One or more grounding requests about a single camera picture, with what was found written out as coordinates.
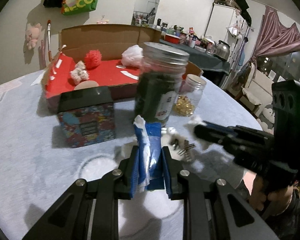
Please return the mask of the person right hand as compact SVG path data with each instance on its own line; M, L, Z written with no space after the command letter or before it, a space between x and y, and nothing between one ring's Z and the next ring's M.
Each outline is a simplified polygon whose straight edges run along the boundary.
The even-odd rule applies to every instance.
M269 202L274 205L269 207L270 214L277 215L285 211L292 201L292 186L281 191L270 192L270 189L264 187L262 178L251 171L244 175L243 181L250 193L249 204L254 210L263 211L266 208L266 203Z

